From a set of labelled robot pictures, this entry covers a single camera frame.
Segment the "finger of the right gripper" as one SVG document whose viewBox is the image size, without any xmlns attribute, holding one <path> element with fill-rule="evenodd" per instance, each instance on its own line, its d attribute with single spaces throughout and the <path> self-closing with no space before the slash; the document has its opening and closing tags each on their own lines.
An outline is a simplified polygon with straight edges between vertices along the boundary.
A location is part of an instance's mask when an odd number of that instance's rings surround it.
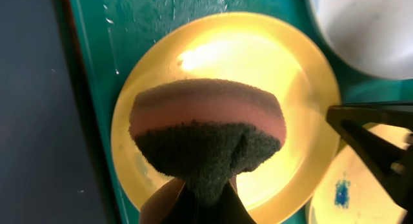
<svg viewBox="0 0 413 224">
<path fill-rule="evenodd" d="M 327 122 L 356 151 L 393 201 L 411 211 L 412 146 L 398 148 L 362 125 L 377 123 L 412 130 L 412 103 L 334 105 L 327 110 Z"/>
</svg>

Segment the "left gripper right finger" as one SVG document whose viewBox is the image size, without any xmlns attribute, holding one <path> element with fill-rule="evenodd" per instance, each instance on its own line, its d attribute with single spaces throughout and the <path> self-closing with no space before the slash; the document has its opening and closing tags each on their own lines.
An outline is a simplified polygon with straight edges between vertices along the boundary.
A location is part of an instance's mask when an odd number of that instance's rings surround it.
<svg viewBox="0 0 413 224">
<path fill-rule="evenodd" d="M 227 182 L 224 186 L 219 199 L 219 223 L 256 224 L 230 182 Z"/>
</svg>

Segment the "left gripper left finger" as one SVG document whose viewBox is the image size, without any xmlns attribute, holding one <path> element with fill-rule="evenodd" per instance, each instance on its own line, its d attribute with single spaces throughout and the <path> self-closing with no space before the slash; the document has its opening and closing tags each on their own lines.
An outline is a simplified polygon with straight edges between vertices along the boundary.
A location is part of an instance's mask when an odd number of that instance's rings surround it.
<svg viewBox="0 0 413 224">
<path fill-rule="evenodd" d="M 174 178 L 152 194 L 141 207 L 139 224 L 161 223 L 172 215 L 176 217 L 174 223 L 196 223 L 193 209 L 179 206 L 178 198 L 184 185 L 183 180 Z"/>
</svg>

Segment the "green and orange sponge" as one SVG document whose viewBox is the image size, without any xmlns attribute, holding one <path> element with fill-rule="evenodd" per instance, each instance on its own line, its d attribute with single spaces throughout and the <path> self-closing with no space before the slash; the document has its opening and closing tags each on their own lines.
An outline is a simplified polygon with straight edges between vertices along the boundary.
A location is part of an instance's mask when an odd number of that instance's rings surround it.
<svg viewBox="0 0 413 224">
<path fill-rule="evenodd" d="M 184 79 L 138 93 L 130 135 L 160 173 L 212 205 L 235 175 L 252 172 L 286 141 L 274 94 L 222 79 Z"/>
</svg>

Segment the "yellow plate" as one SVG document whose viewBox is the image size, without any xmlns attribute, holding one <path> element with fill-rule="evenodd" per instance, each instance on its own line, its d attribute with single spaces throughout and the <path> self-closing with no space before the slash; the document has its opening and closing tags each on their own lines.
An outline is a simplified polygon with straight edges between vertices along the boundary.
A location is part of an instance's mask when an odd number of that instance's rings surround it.
<svg viewBox="0 0 413 224">
<path fill-rule="evenodd" d="M 306 207 L 308 224 L 393 224 L 405 214 L 343 140 Z"/>
<path fill-rule="evenodd" d="M 130 137 L 133 100 L 148 88 L 195 78 L 237 81 L 278 99 L 285 146 L 255 171 L 238 175 L 237 191 L 255 222 L 285 221 L 312 196 L 339 145 L 325 119 L 328 107 L 341 101 L 327 59 L 293 26 L 246 12 L 210 15 L 158 41 L 127 77 L 112 118 L 116 175 L 137 209 L 168 177 L 147 163 Z"/>
</svg>

